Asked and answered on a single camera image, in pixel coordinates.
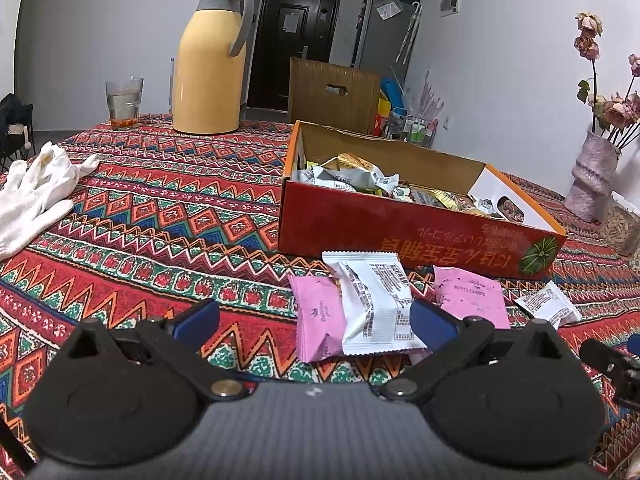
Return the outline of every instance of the glass of water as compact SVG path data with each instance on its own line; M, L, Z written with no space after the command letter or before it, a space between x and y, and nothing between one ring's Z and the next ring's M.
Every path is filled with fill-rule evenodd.
M133 76L123 83L107 81L107 106L112 130L130 130L138 125L143 82L141 77Z

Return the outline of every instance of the pink vase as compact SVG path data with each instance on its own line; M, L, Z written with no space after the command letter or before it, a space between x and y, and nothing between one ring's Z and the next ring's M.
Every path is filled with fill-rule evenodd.
M585 222L593 222L596 202L611 193L620 150L604 137L587 133L571 174L575 180L564 207Z

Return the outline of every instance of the water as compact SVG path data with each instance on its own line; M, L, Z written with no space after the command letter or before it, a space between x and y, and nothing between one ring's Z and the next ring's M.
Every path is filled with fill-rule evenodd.
M107 94L112 130L129 130L138 124L142 92Z

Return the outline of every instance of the dark brown door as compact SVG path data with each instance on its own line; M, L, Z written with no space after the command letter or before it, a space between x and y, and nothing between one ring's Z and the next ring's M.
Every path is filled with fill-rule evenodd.
M329 61L340 0L262 0L247 105L286 110L289 59Z

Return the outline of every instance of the floor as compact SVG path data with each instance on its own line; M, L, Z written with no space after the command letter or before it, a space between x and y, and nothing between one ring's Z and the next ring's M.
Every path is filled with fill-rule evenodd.
M264 110L263 108L247 108L242 106L240 110L240 118L252 121L271 121L274 123L286 123L287 113L279 110ZM50 140L53 144L57 144L67 137L71 137L78 133L79 130L48 130L33 133L33 140L36 153L40 153L42 145Z

